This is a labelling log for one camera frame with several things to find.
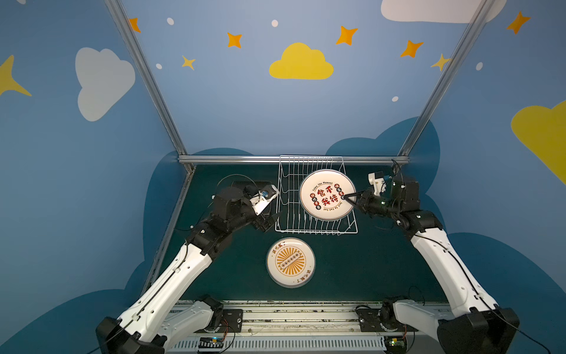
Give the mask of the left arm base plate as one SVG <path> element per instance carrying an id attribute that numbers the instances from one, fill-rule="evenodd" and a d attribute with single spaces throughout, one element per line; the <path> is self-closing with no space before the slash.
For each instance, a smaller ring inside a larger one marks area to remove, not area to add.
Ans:
<path id="1" fill-rule="evenodd" d="M 224 309 L 222 315 L 214 314 L 211 322 L 204 329 L 196 333 L 240 333 L 243 327 L 242 309 Z"/>

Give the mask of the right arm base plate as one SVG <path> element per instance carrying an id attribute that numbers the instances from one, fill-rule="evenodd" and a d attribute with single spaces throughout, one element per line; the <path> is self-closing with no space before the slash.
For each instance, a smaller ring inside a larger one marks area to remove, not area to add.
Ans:
<path id="1" fill-rule="evenodd" d="M 368 332 L 417 332 L 417 329 L 397 321 L 389 309 L 370 308 L 361 305 L 355 308 L 358 324 L 363 333 Z"/>

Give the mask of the white round plate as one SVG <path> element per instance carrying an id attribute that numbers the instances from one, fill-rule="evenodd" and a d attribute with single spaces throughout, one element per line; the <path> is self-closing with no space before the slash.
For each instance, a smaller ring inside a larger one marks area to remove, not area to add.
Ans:
<path id="1" fill-rule="evenodd" d="M 344 173 L 325 169 L 305 177 L 299 188 L 299 197 L 308 215 L 322 221 L 337 221 L 354 209 L 345 195 L 355 192 L 353 182 Z"/>
<path id="2" fill-rule="evenodd" d="M 286 237 L 274 243 L 266 256 L 270 278 L 286 289 L 305 286 L 315 272 L 315 255 L 303 240 Z"/>

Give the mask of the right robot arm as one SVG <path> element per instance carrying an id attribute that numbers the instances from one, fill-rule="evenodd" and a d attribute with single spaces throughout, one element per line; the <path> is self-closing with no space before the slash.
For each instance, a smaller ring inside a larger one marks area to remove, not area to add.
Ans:
<path id="1" fill-rule="evenodd" d="M 369 174 L 371 186 L 347 193 L 342 200 L 370 216 L 392 219 L 420 253 L 441 286 L 450 315 L 432 311 L 409 299 L 395 299 L 380 308 L 385 330 L 418 330 L 439 342 L 445 353 L 506 353 L 520 320 L 501 308 L 480 285 L 452 247 L 442 223 L 421 209 L 419 183 L 395 176 L 389 181 Z"/>

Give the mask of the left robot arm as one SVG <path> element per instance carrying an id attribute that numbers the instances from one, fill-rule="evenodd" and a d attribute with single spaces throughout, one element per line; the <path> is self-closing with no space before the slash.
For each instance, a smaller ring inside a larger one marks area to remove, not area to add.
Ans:
<path id="1" fill-rule="evenodd" d="M 166 353 L 200 330 L 221 325 L 223 305 L 210 296 L 180 313 L 170 311 L 188 287 L 231 244 L 233 234 L 248 225 L 267 231 L 274 217 L 267 212 L 279 197 L 272 184 L 263 188 L 227 187 L 213 199 L 213 210 L 190 229 L 171 264 L 118 318 L 104 318 L 96 335 L 102 353 Z"/>

